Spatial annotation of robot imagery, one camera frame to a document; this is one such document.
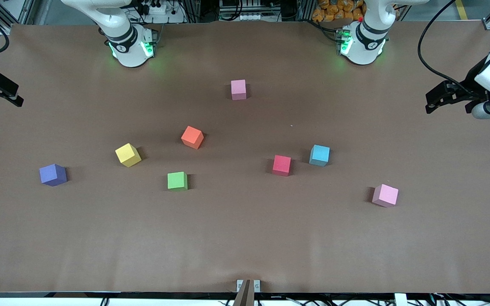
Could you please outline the orange foam block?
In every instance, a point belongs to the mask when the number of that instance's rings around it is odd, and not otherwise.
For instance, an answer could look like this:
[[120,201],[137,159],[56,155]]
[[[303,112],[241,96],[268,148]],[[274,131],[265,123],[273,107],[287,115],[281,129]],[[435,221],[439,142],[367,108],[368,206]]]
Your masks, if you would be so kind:
[[187,126],[181,136],[181,141],[187,147],[198,150],[200,145],[202,145],[202,142],[204,141],[204,134],[199,129],[196,129],[192,126]]

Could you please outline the red foam block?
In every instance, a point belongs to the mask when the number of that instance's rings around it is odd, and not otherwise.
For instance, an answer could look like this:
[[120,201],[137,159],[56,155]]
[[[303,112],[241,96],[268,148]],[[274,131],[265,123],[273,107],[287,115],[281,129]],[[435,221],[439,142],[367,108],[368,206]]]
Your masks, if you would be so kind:
[[275,155],[272,166],[272,174],[277,176],[289,176],[291,172],[291,157]]

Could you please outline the tan mounting bar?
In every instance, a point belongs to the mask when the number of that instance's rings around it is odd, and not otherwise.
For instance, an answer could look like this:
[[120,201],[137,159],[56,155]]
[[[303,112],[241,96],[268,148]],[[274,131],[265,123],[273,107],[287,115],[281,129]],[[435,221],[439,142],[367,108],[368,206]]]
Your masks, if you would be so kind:
[[243,280],[232,306],[254,306],[254,281]]

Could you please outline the blue foam block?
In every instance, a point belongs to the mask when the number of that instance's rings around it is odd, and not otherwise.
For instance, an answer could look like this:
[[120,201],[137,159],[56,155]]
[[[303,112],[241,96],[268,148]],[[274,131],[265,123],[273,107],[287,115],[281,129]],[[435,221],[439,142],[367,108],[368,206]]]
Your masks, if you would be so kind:
[[330,148],[315,144],[311,148],[309,164],[324,167],[329,162]]

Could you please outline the white socket bar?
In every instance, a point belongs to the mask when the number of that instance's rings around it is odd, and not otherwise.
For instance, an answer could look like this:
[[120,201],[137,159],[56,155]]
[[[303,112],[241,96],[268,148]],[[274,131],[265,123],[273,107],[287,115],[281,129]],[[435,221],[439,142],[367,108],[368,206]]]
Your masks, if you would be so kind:
[[258,21],[262,16],[260,12],[241,12],[239,15],[236,12],[221,12],[219,15],[220,21]]

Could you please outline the pink foam block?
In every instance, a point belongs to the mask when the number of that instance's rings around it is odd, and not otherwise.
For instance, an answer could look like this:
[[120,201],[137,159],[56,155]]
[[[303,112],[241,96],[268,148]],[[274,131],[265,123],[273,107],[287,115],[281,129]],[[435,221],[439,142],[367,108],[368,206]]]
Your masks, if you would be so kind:
[[374,189],[372,203],[381,207],[395,207],[399,190],[397,188],[381,184]]
[[245,79],[232,80],[230,82],[232,100],[247,99],[247,84]]

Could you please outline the yellow foam block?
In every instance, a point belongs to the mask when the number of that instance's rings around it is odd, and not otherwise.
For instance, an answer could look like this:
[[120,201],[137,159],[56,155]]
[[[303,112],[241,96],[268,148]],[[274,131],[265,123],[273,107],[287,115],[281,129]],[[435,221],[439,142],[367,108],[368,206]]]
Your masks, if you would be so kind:
[[115,154],[119,159],[119,162],[128,168],[142,161],[142,157],[138,153],[138,150],[130,143],[116,149]]

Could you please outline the brown table cover sheet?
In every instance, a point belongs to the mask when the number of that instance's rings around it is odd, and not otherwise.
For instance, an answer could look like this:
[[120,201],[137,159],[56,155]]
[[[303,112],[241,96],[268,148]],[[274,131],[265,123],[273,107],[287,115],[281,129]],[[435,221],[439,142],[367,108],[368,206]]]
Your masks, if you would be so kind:
[[[463,103],[426,114],[441,80],[417,58],[423,29],[396,24],[357,66],[304,23],[170,25],[125,68],[93,25],[15,26],[0,72],[25,102],[0,99],[0,291],[490,293],[490,120]],[[68,182],[40,182],[51,164]],[[174,172],[188,190],[167,189]],[[395,207],[371,202],[381,184]]]

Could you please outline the small metal bracket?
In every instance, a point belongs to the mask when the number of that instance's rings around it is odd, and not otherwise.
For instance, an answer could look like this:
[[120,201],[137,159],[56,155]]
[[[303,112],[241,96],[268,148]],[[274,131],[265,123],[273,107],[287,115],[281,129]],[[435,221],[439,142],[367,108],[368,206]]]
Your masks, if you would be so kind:
[[[235,292],[239,291],[239,289],[241,288],[241,286],[244,282],[245,282],[245,280],[243,280],[243,279],[238,279],[236,281]],[[250,285],[251,285],[251,287],[253,287],[255,293],[261,292],[261,281],[260,280],[251,280]]]

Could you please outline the white power strip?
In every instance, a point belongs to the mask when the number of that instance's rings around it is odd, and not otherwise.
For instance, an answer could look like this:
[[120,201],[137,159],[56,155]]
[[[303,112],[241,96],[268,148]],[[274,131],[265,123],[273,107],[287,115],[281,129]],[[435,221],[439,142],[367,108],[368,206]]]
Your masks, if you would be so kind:
[[146,23],[187,23],[182,5],[178,0],[141,0],[138,10]]

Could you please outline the purple foam block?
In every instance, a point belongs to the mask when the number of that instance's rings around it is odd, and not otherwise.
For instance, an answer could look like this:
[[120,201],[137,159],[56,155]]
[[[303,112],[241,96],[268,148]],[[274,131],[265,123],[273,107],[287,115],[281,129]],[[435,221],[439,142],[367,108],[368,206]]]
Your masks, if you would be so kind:
[[68,182],[66,168],[58,164],[51,164],[39,169],[40,182],[55,187]]

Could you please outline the orange snack packets pile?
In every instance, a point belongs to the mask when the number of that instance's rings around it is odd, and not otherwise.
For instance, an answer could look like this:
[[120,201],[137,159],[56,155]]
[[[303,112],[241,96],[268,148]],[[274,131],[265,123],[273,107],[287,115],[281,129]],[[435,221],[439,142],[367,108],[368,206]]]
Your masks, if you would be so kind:
[[316,0],[311,20],[316,23],[328,23],[337,19],[352,19],[366,13],[364,0]]

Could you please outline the green foam block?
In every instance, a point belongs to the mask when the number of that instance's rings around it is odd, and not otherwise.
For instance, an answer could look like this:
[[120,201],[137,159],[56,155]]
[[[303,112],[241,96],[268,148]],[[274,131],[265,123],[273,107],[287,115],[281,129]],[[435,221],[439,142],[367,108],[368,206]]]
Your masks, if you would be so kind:
[[167,189],[172,191],[188,190],[188,174],[185,172],[168,173]]

